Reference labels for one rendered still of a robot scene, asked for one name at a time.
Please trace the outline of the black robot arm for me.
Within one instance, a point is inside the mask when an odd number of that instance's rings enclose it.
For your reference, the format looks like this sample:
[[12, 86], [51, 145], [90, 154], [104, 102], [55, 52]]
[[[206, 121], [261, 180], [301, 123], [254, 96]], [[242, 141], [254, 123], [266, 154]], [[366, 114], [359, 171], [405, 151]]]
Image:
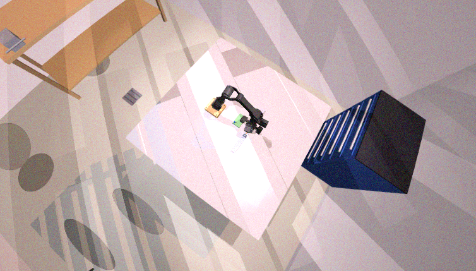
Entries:
[[[230, 97], [234, 91], [237, 92], [237, 97]], [[249, 112], [249, 116], [251, 117], [250, 121], [252, 123], [257, 123], [264, 128], [267, 127], [269, 121], [263, 119], [263, 113], [259, 109], [254, 108], [251, 103], [244, 97], [244, 95], [240, 93], [238, 89], [231, 85], [227, 85], [223, 90], [221, 96], [215, 98], [215, 100], [211, 104], [212, 108], [219, 111], [222, 108], [225, 99], [229, 101], [239, 102]], [[252, 133], [253, 130], [253, 125], [247, 122], [244, 127], [244, 131], [247, 133]]]

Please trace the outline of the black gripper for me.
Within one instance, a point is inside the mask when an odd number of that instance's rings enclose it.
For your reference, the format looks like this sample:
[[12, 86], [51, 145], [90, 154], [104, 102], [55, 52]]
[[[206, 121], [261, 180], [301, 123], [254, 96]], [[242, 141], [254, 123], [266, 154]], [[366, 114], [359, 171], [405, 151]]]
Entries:
[[240, 122], [244, 124], [244, 122], [248, 122], [249, 124], [253, 125], [253, 129], [255, 129], [256, 133], [257, 134], [260, 134], [263, 130], [263, 128], [261, 126], [257, 127], [257, 124], [256, 123], [252, 123], [250, 120], [247, 119], [248, 117], [247, 116], [242, 116], [241, 119], [240, 119]]

